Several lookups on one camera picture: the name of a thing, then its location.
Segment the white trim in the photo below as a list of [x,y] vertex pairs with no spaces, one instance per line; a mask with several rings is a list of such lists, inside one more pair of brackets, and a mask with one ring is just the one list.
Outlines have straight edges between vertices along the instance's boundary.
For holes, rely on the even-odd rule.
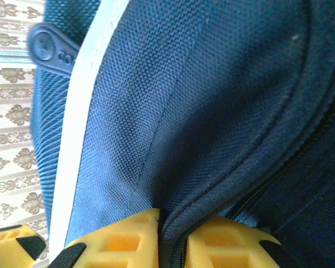
[[129,0],[102,0],[72,71],[52,205],[50,262],[65,245],[95,78],[128,2]]

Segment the blue rubber tab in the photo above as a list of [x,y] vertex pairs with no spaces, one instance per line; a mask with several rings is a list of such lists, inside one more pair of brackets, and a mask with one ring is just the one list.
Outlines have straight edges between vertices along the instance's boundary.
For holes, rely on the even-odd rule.
[[34,63],[51,73],[71,76],[79,46],[56,26],[47,22],[36,24],[28,35],[27,43]]

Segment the black zipper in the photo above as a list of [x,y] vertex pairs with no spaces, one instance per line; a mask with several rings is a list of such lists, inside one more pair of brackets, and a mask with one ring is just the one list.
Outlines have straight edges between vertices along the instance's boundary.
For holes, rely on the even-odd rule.
[[319,127],[317,127],[313,134],[308,138],[306,143],[271,178],[269,178],[266,182],[257,187],[257,189],[252,191],[249,195],[237,202],[237,204],[227,215],[227,218],[236,220],[236,218],[245,208],[254,205],[257,202],[258,198],[262,196],[268,190],[268,188],[273,185],[275,181],[277,181],[283,174],[287,173],[288,170],[290,170],[294,166],[294,164],[298,162],[309,151],[309,149],[319,140],[324,131],[331,126],[334,120],[335,100],[324,118],[322,119]]
[[180,265],[180,268],[185,268],[185,260],[186,260],[186,250],[187,250],[187,246],[188,246],[188,242],[186,240],[186,243],[183,247],[183,250],[181,251],[181,265]]

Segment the beige patterned wall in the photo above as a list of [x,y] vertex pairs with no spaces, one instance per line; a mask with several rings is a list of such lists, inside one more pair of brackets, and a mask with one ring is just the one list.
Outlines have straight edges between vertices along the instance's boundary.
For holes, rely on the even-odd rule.
[[0,50],[26,51],[27,32],[43,10],[42,0],[0,0]]
[[[42,0],[0,0],[0,53],[26,51],[42,20]],[[0,63],[0,228],[25,223],[47,240],[40,180],[29,130],[35,66]],[[48,266],[47,248],[34,268]]]

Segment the zipper teeth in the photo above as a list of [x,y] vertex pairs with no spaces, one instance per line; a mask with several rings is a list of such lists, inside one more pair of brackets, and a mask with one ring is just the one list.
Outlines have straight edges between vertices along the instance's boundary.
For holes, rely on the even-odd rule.
[[256,201],[256,198],[264,193],[264,190],[271,185],[277,178],[288,171],[297,161],[300,160],[308,151],[309,149],[318,141],[320,136],[324,133],[326,129],[328,129],[335,119],[335,106],[332,108],[331,113],[325,118],[325,122],[322,122],[320,125],[320,128],[313,134],[313,137],[305,144],[305,146],[300,149],[300,152],[294,155],[288,163],[282,167],[275,175],[273,175],[269,180],[267,180],[265,183],[260,185],[254,192],[252,192],[251,195],[249,195],[245,200],[241,202],[240,205],[237,205],[236,210],[232,210],[230,215],[227,216],[227,218],[235,220],[241,212],[252,202]]
[[180,268],[185,268],[187,246],[188,246],[188,242],[186,241],[186,243],[183,247],[183,250],[181,251]]

